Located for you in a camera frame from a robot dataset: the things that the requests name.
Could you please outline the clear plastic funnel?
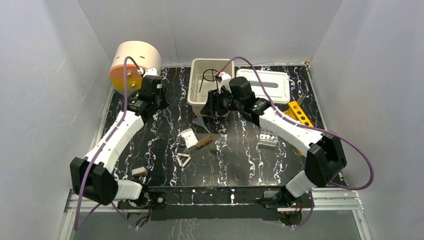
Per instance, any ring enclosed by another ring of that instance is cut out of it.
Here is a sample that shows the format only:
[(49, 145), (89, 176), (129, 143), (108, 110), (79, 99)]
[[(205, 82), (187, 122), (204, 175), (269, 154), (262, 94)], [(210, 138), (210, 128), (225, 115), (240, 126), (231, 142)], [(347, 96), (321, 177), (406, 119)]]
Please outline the clear plastic funnel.
[(206, 125), (205, 125), (205, 122), (204, 122), (204, 119), (203, 119), (203, 117), (202, 117), (202, 116), (196, 116), (196, 117), (194, 118), (194, 120), (192, 121), (192, 123), (193, 123), (194, 125), (200, 126), (200, 127), (202, 127), (202, 128), (206, 128)]

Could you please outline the white paper tag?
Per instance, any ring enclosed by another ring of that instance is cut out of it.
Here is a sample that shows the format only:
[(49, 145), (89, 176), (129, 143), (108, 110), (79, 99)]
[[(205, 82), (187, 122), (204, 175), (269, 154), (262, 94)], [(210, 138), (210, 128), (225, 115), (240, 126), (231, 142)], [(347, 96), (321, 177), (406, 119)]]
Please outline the white paper tag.
[(187, 149), (190, 149), (196, 146), (198, 143), (198, 139), (192, 128), (188, 128), (181, 131), (179, 135), (183, 138), (184, 145), (186, 146)]

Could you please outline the white clay triangle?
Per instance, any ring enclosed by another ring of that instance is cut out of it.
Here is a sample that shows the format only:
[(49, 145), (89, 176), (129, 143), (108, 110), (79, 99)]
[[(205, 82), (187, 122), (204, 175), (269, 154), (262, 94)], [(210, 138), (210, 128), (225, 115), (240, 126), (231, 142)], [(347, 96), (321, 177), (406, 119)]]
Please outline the white clay triangle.
[(184, 168), (191, 160), (192, 156), (187, 153), (178, 153), (176, 156), (177, 163)]

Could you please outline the clear acrylic tube rack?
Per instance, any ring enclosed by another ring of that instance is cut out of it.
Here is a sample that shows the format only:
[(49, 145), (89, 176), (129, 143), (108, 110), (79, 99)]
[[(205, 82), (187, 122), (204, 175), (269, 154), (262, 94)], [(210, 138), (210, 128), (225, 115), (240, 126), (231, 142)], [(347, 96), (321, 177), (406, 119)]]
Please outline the clear acrylic tube rack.
[(278, 136), (272, 131), (262, 128), (259, 134), (259, 145), (276, 147), (278, 144)]

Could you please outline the yellow test tube rack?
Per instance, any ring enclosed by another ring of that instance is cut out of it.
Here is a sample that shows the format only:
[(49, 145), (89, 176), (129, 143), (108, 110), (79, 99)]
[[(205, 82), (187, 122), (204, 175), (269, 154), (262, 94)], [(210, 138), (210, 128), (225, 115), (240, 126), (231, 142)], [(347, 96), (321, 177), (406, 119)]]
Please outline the yellow test tube rack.
[(291, 101), (287, 105), (288, 109), (284, 111), (287, 116), (289, 116), (295, 121), (300, 121), (300, 123), (305, 126), (314, 127), (312, 122), (306, 116), (305, 112), (302, 110), (297, 101)]

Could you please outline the clear glass test tube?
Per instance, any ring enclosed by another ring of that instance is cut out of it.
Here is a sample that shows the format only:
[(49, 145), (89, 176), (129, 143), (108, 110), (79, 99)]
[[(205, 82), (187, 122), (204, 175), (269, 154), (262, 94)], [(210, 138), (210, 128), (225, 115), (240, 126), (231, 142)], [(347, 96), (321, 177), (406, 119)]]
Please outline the clear glass test tube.
[(297, 104), (299, 105), (299, 106), (301, 106), (301, 104), (303, 103), (303, 101), (305, 100), (305, 98), (306, 98), (306, 94), (305, 93), (302, 93), (300, 96), (299, 96), (299, 99), (296, 101), (297, 102)]

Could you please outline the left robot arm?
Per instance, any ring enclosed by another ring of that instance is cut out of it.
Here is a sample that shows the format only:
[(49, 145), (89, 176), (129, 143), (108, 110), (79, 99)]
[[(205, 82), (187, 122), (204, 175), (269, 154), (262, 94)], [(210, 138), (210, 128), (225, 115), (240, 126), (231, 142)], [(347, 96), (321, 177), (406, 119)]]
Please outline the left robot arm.
[(103, 138), (83, 158), (71, 161), (71, 182), (76, 194), (101, 205), (130, 200), (137, 208), (147, 206), (150, 198), (143, 185), (136, 180), (117, 180), (113, 171), (133, 136), (157, 111), (168, 107), (165, 92), (160, 76), (143, 76), (141, 89), (128, 97), (126, 109), (118, 114)]

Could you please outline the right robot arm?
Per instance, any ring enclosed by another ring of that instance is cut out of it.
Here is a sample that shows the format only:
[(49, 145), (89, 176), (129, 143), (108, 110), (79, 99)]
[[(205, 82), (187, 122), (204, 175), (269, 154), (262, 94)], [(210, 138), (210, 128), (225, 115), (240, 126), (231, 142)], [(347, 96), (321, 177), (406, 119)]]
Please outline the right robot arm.
[(246, 121), (283, 138), (306, 157), (304, 169), (281, 188), (282, 202), (288, 207), (295, 207), (302, 195), (314, 188), (327, 186), (347, 165), (338, 137), (290, 120), (268, 99), (256, 97), (245, 77), (235, 77), (226, 86), (209, 90), (200, 112), (217, 117), (229, 111), (239, 112)]

